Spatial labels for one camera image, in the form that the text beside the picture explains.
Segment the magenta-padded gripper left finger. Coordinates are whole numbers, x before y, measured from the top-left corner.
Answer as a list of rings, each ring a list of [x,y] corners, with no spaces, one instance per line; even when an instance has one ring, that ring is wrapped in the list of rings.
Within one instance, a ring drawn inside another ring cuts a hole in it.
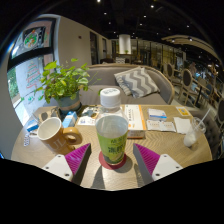
[[[91,144],[85,144],[67,155],[58,154],[43,170],[80,185],[91,155]]]

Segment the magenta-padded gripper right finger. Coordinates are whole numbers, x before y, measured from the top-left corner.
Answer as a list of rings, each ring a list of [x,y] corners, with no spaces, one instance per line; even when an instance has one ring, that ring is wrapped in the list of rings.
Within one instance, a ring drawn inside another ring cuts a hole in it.
[[[137,143],[133,144],[133,154],[145,185],[182,169],[168,154],[159,155]]]

